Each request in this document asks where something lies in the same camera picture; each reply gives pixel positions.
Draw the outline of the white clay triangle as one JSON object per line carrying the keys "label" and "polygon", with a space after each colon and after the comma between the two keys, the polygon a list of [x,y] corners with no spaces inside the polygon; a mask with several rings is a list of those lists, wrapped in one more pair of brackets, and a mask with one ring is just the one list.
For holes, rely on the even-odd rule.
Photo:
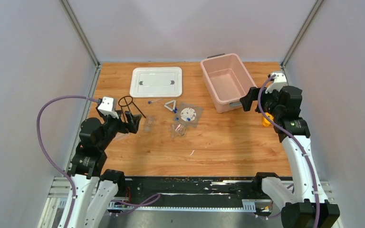
{"label": "white clay triangle", "polygon": [[177,112],[177,108],[176,108],[176,100],[171,100],[169,102],[166,102],[163,105],[167,110],[176,113]]}

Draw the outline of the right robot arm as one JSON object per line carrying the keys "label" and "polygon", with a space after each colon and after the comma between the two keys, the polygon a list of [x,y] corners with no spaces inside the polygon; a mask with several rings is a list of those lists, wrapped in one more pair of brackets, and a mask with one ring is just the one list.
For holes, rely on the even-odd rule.
{"label": "right robot arm", "polygon": [[310,131],[306,120],[300,117],[302,90],[286,85],[268,92],[265,88],[251,87],[240,99],[245,112],[257,100],[256,112],[271,120],[279,142],[290,165],[293,190],[285,187],[274,173],[258,173],[252,185],[258,198],[267,195],[280,209],[285,228],[332,228],[339,219],[337,204],[330,203],[314,165]]}

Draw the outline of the glass flask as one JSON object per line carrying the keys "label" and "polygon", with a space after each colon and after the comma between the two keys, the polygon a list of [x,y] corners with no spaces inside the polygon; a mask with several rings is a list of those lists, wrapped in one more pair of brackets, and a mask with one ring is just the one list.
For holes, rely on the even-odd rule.
{"label": "glass flask", "polygon": [[175,138],[178,136],[184,136],[186,134],[186,131],[187,131],[187,126],[182,124],[179,121],[176,121],[171,125],[170,136],[172,138]]}

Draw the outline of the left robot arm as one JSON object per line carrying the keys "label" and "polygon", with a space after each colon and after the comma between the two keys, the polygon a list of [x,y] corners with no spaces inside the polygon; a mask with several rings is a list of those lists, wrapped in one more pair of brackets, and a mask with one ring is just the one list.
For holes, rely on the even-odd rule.
{"label": "left robot arm", "polygon": [[121,133],[137,133],[141,114],[122,114],[126,122],[111,115],[101,114],[104,122],[91,117],[80,126],[80,142],[67,172],[71,179],[70,192],[58,227],[97,228],[110,200],[126,192],[125,174],[107,169],[106,148]]}

